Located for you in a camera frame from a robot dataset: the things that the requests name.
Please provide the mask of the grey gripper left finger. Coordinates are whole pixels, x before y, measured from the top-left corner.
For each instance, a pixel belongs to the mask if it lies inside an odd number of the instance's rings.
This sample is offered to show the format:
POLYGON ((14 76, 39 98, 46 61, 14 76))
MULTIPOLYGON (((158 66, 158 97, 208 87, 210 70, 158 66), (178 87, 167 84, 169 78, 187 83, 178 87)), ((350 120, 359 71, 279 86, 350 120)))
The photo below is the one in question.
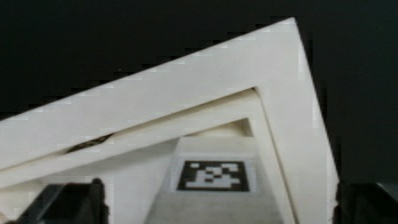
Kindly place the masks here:
POLYGON ((105 184, 50 184, 41 191, 16 224, 110 224, 105 203, 105 184))

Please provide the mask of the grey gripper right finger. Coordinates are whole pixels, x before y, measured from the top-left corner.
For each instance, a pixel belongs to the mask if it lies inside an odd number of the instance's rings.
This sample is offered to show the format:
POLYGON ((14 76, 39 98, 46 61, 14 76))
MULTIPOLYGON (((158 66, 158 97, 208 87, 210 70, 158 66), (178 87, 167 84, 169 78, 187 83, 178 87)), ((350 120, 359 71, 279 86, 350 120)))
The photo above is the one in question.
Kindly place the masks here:
POLYGON ((336 224, 398 224, 398 184, 341 184, 336 224))

